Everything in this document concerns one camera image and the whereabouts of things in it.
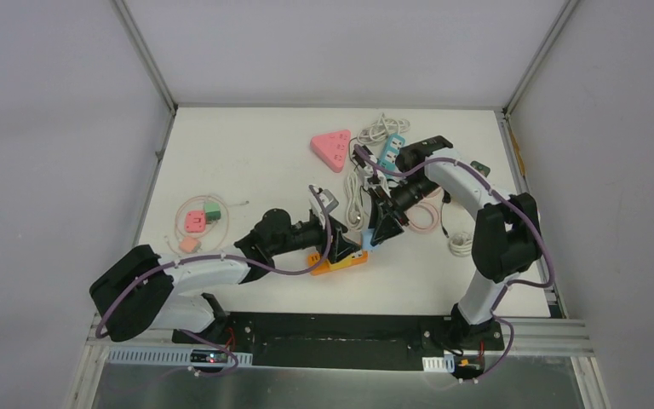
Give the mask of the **orange power strip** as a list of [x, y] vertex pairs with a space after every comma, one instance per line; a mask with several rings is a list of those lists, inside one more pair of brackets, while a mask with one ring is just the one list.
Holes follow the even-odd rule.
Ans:
[[317, 268], [312, 270], [310, 274], [312, 276], [318, 276], [322, 274], [327, 274], [330, 272], [334, 272], [340, 269], [344, 268], [350, 268], [350, 267], [355, 267], [360, 264], [365, 264], [367, 263], [369, 259], [369, 253], [367, 251], [357, 251], [354, 252], [352, 255], [342, 259], [339, 262], [336, 263], [331, 263], [329, 261], [325, 261], [322, 264], [320, 264]]

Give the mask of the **light blue plug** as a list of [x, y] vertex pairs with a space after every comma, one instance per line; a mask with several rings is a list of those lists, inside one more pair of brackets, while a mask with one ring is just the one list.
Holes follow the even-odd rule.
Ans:
[[374, 243], [374, 232], [373, 228], [366, 228], [361, 232], [362, 251], [374, 251], [380, 246], [379, 243]]

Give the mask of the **black power adapter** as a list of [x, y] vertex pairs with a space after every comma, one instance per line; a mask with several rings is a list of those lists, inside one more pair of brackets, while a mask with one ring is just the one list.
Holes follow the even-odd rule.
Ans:
[[365, 162], [365, 160], [363, 158], [363, 152], [362, 152], [362, 149], [360, 147], [355, 147], [353, 149], [352, 158], [353, 158], [353, 162], [354, 162], [356, 167], [359, 167], [359, 168], [364, 168], [365, 167], [366, 162]]

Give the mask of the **teal power strip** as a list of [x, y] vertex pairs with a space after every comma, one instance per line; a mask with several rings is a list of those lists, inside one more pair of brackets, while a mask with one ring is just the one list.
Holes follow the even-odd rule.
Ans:
[[400, 134], [391, 134], [386, 139], [380, 158], [378, 159], [378, 164], [387, 170], [395, 171], [397, 169], [396, 159], [404, 144], [405, 139]]

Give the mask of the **pink triangular power strip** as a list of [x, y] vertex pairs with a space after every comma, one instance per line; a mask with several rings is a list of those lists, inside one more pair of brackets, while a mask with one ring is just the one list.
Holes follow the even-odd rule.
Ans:
[[310, 140], [310, 148], [331, 171], [340, 173], [347, 160], [351, 136], [349, 130], [316, 135]]

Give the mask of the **green plug adapter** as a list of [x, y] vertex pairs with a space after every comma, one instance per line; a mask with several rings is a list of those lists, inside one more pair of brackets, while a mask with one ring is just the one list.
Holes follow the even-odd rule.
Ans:
[[216, 223], [222, 218], [221, 205], [216, 201], [204, 201], [203, 211], [208, 224]]

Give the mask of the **pink plug adapter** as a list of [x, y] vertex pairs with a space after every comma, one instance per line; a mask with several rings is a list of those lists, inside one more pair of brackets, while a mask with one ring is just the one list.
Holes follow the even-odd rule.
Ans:
[[207, 216], [203, 210], [189, 210], [185, 216], [184, 230], [189, 234], [205, 233], [207, 224]]

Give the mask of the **pink plug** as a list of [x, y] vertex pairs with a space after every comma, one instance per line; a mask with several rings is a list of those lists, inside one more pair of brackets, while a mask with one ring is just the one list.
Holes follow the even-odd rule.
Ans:
[[179, 243], [179, 249], [185, 254], [193, 254], [201, 247], [201, 241], [192, 236], [185, 236]]

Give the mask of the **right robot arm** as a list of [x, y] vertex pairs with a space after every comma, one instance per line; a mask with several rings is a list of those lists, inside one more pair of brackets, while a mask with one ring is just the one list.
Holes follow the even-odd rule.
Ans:
[[441, 135], [402, 147], [395, 171], [370, 159], [365, 147], [355, 158], [369, 172], [370, 244], [378, 246], [404, 231], [407, 210], [436, 189], [450, 196], [473, 218], [471, 257], [476, 271], [466, 293], [450, 311], [445, 341], [470, 349], [495, 318], [494, 309], [519, 275], [543, 256], [536, 201], [528, 193], [510, 194], [493, 187], [463, 161]]

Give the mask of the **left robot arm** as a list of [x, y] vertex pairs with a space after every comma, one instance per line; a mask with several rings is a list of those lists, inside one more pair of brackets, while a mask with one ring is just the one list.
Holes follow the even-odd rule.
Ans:
[[151, 329], [187, 330], [205, 344], [225, 335], [226, 322], [215, 302], [195, 295], [215, 285], [242, 285], [277, 273], [274, 258], [315, 248], [319, 263], [337, 263], [360, 251], [334, 217], [310, 210], [305, 222], [292, 222], [286, 210], [267, 211], [233, 245], [221, 250], [167, 260], [150, 245], [137, 245], [89, 288], [101, 320], [98, 338], [128, 341]]

